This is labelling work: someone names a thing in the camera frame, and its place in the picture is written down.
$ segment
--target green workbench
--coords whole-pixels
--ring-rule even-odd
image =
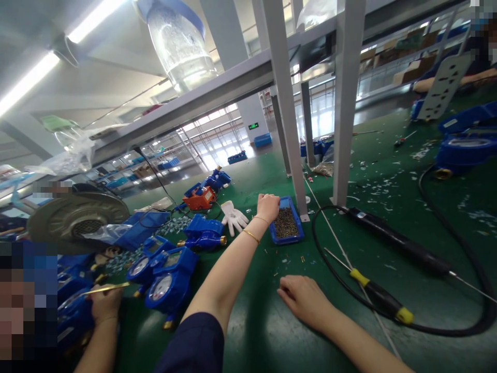
[[[455,98],[447,115],[493,99],[497,97],[481,92]],[[417,189],[418,179],[433,161],[438,144],[430,145],[426,155],[418,160],[413,154],[426,149],[428,140],[440,140],[441,135],[436,123],[410,124],[408,118],[409,112],[402,110],[356,127],[357,132],[379,132],[353,139],[354,166],[350,170],[349,195],[359,200],[351,198],[348,206],[385,218],[394,229],[452,263],[462,278],[477,285],[462,249],[426,207]],[[404,146],[393,147],[396,139],[414,130],[417,132]],[[360,166],[361,161],[365,161],[365,167]],[[497,289],[497,271],[494,271],[497,261],[497,177],[493,171],[496,167],[497,160],[493,159],[464,177],[446,181],[430,177],[426,188],[444,215],[472,244]],[[249,218],[256,213],[259,193],[293,195],[293,184],[286,178],[280,152],[230,165],[224,171],[231,176],[232,183],[220,193],[218,201],[232,200],[242,212],[251,209],[246,214]],[[206,175],[170,184],[167,190],[179,201],[185,190]],[[332,178],[316,176],[309,185],[312,192],[307,185],[306,191],[311,197],[310,209],[316,211],[318,203],[321,206],[330,203]],[[132,211],[163,196],[164,191],[159,188],[125,201]],[[215,217],[218,209],[213,207],[210,217]],[[455,279],[439,279],[427,274],[396,249],[335,211],[327,210],[326,216],[352,264],[396,296],[414,313],[417,323],[455,329],[469,327],[479,318],[483,301],[476,292]],[[279,278],[290,274],[314,278],[337,308],[391,350],[374,314],[353,299],[324,264],[313,243],[311,224],[303,223],[302,226],[305,239],[298,244],[276,246],[269,233],[262,239],[231,314],[224,371],[356,371],[338,348],[300,323],[280,300],[276,293]],[[316,227],[321,245],[343,258],[323,216],[318,217]],[[177,242],[184,236],[181,233],[166,238]],[[200,255],[191,281],[193,292],[198,290],[222,253],[220,248]],[[360,292],[347,272],[339,265],[335,267],[347,283]],[[111,282],[117,283],[123,278],[124,274],[120,274],[111,278]],[[133,298],[136,288],[133,285],[126,289],[121,307],[117,373],[152,371],[173,335],[172,331],[162,330],[164,316],[161,313],[147,309],[143,299]],[[497,326],[474,337],[445,338],[422,334],[388,320],[382,319],[382,322],[402,359],[416,371],[497,371]]]

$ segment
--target yellow screwdriver handle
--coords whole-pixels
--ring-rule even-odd
[[[352,271],[350,272],[350,276],[355,278],[357,281],[359,281],[359,283],[366,287],[366,285],[368,284],[368,282],[370,281],[369,278],[366,278],[364,277],[361,272],[359,272],[357,269],[353,268]]]
[[[397,320],[404,324],[412,324],[414,321],[414,315],[389,292],[379,286],[376,282],[364,277],[361,272],[355,268],[350,272],[350,276],[355,278],[364,287],[367,293],[388,311],[387,313],[397,318]]]

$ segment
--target black cable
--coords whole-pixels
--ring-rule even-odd
[[[454,227],[449,223],[449,221],[440,213],[438,208],[435,206],[435,204],[432,202],[432,200],[428,197],[426,194],[424,188],[423,188],[423,181],[425,179],[425,176],[433,169],[433,165],[428,168],[419,178],[418,182],[418,187],[419,187],[419,192],[423,199],[425,200],[426,204],[428,207],[433,211],[437,219],[441,222],[441,224],[449,231],[449,233],[453,236],[453,238],[459,243],[459,245],[462,247],[464,250],[466,256],[470,260],[471,264],[473,265],[473,268],[475,269],[476,274],[478,275],[478,280],[481,284],[481,287],[483,289],[483,292],[485,292],[487,295],[491,296],[492,298],[494,297],[492,285],[490,284],[490,281],[488,280],[485,271],[483,267],[481,266],[478,258],[476,257],[475,252],[471,248],[471,246],[465,241],[465,239],[457,233]],[[330,269],[331,273],[336,277],[338,282],[352,295],[357,301],[361,302],[364,306],[368,307],[369,309],[376,311],[379,315],[390,319],[394,322],[396,322],[399,325],[403,325],[406,327],[409,327],[411,329],[417,330],[419,332],[423,333],[428,333],[428,334],[434,334],[434,335],[439,335],[439,336],[444,336],[444,337],[468,337],[472,335],[477,335],[480,333],[485,332],[488,330],[492,324],[495,322],[495,318],[497,315],[497,306],[491,302],[489,299],[486,297],[484,298],[484,310],[481,314],[480,319],[476,324],[473,326],[466,328],[466,329],[438,329],[438,328],[432,328],[424,325],[418,325],[418,324],[403,324],[397,319],[391,317],[387,313],[383,312],[382,310],[378,309],[374,304],[371,304],[369,301],[364,299],[362,296],[358,295],[354,290],[350,288],[340,277],[340,275],[333,269],[332,265],[328,261],[328,258],[325,256],[324,251],[322,250],[318,238],[317,238],[317,233],[316,233],[316,220],[317,216],[319,215],[320,212],[323,210],[328,210],[328,209],[339,209],[341,211],[344,211],[348,213],[348,210],[340,207],[340,206],[335,206],[335,205],[329,205],[329,206],[323,206],[321,207],[315,214],[314,219],[312,221],[312,235],[314,237],[314,242],[316,244],[316,248],[318,249],[321,257],[323,258],[325,264],[328,266]]]
[[[157,178],[157,180],[159,181],[160,183],[160,186],[162,186],[162,189],[164,189],[164,192],[166,192],[167,196],[171,199],[171,201],[176,205],[176,207],[178,207],[178,204],[176,203],[176,201],[174,200],[173,197],[171,197],[169,195],[169,193],[167,192],[166,190],[166,187],[164,186],[164,184],[162,183],[159,175],[157,174],[157,172],[155,172],[155,168],[150,164],[149,162],[149,159],[147,158],[147,156],[141,151],[140,147],[134,147],[133,148],[134,151],[136,151],[138,154],[140,154],[144,159],[145,159],[145,162],[147,162],[147,164],[150,166],[151,170],[153,171],[153,173],[155,174],[155,177]],[[179,209],[179,211],[181,211],[183,213],[183,215],[185,215],[187,218],[191,219],[187,214],[185,214],[183,212],[182,209]]]

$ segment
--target white glove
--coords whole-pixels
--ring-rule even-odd
[[[221,210],[224,212],[224,218],[221,223],[223,225],[226,225],[226,223],[228,223],[229,234],[231,237],[235,236],[235,231],[233,230],[233,227],[235,227],[237,231],[241,233],[243,228],[245,228],[249,223],[247,217],[244,214],[242,214],[240,210],[237,210],[234,207],[232,201],[224,202],[221,205]]]

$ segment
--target plastic packaging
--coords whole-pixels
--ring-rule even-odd
[[[133,226],[130,224],[107,224],[101,226],[94,233],[86,233],[82,236],[84,238],[96,239],[113,245],[119,238],[121,238]]]
[[[139,212],[139,211],[146,212],[150,209],[165,210],[171,205],[172,205],[172,201],[169,199],[169,197],[164,197],[164,198],[158,200],[157,202],[154,202],[153,204],[151,204],[149,206],[142,207],[141,209],[135,210],[134,212]]]
[[[178,95],[217,76],[205,47],[205,27],[180,0],[135,0],[155,51]]]
[[[55,176],[88,172],[92,168],[92,158],[95,152],[95,142],[90,140],[90,136],[108,128],[119,128],[124,126],[127,126],[127,124],[114,124],[106,127],[92,128],[90,130],[79,129],[77,132],[73,132],[72,130],[75,130],[75,128],[71,128],[65,132],[64,136],[60,135],[59,138],[64,139],[63,141],[67,141],[66,144],[68,144],[69,134],[73,134],[75,140],[77,139],[76,133],[78,136],[81,135],[81,137],[79,137],[77,141],[74,141],[71,146],[66,146],[67,149],[65,149],[65,152],[44,161],[39,166],[26,166],[24,169],[32,173]]]
[[[309,0],[299,15],[297,30],[307,30],[337,15],[337,0]]]

